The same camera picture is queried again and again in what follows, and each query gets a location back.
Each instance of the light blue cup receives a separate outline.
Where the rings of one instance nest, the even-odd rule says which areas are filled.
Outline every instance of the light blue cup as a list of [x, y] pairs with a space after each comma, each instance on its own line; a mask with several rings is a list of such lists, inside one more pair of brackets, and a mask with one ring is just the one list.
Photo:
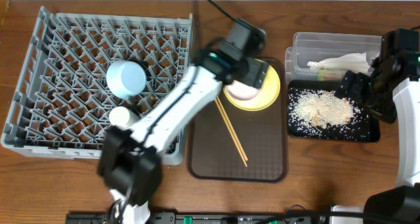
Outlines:
[[127, 99], [143, 91], [146, 86], [146, 72], [136, 62], [119, 60], [108, 68], [106, 83], [115, 96]]

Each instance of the chopsticks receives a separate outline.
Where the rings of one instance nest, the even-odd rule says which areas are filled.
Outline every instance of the chopsticks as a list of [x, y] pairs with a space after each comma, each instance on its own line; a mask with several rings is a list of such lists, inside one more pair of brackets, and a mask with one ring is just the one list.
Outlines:
[[236, 145], [236, 149], [238, 150], [238, 152], [239, 152], [239, 154], [242, 158], [242, 161], [245, 164], [245, 167], [248, 167], [247, 162], [246, 162], [246, 161], [248, 161], [247, 154], [245, 153], [245, 151], [242, 148], [241, 142], [239, 141], [238, 136], [235, 133], [234, 127], [230, 123], [228, 114], [224, 110], [221, 100], [219, 99], [219, 97], [216, 97], [215, 101], [216, 101], [217, 108], [219, 109], [219, 112], [222, 115], [224, 123], [226, 124], [226, 127], [229, 130], [230, 136], [232, 137], [232, 140], [234, 141], [234, 143]]

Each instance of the dark brown mat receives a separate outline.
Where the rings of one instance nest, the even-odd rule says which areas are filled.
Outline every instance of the dark brown mat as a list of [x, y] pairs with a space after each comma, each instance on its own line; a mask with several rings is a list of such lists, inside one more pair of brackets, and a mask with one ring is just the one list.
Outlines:
[[277, 71], [281, 87], [277, 100], [264, 110], [236, 108], [220, 93], [219, 98], [248, 156], [248, 167], [215, 102], [207, 105], [190, 125], [188, 169], [199, 179], [278, 182], [287, 175], [287, 85], [284, 66], [262, 58]]

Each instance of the black tray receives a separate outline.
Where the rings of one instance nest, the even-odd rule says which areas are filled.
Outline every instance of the black tray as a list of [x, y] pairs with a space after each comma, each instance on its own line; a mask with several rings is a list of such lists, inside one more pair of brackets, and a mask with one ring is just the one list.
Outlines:
[[308, 80], [292, 80], [288, 87], [287, 97], [287, 114], [288, 114], [288, 131], [294, 137], [308, 137], [317, 139], [335, 139], [344, 141], [358, 141], [358, 142], [377, 142], [381, 137], [379, 130], [379, 121], [373, 116], [367, 116], [368, 110], [363, 106], [357, 104], [361, 112], [357, 115], [358, 122], [355, 124], [347, 124], [349, 129], [341, 131], [340, 127], [329, 126], [327, 129], [321, 129], [321, 135], [308, 135], [303, 130], [298, 130], [297, 122], [292, 122], [290, 116], [290, 95], [296, 95], [303, 89], [335, 91], [338, 88], [339, 82], [331, 81], [308, 81]]
[[231, 104], [222, 92], [219, 98], [248, 157], [246, 168], [214, 102], [190, 124], [188, 170], [198, 179], [274, 183], [287, 174], [287, 109], [284, 66], [272, 58], [280, 77], [280, 94], [264, 110], [248, 112]]

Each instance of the brown wooden tabletop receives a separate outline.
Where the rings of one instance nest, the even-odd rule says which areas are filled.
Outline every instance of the brown wooden tabletop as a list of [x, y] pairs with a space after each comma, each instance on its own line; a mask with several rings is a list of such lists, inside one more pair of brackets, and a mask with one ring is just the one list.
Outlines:
[[[221, 2], [234, 16], [264, 28], [264, 56], [284, 62], [296, 32], [383, 35], [420, 24], [420, 2]], [[0, 123], [3, 128], [40, 6], [51, 12], [188, 18], [189, 1], [11, 1], [0, 37]], [[201, 4], [205, 38], [230, 22]], [[362, 205], [391, 189], [398, 170], [398, 125], [381, 123], [378, 143], [289, 138], [289, 175], [281, 183], [202, 181], [186, 162], [165, 166], [154, 207], [179, 212], [282, 212], [292, 204]], [[70, 211], [104, 211], [112, 203], [97, 160], [27, 158], [0, 148], [0, 223], [64, 223]]]

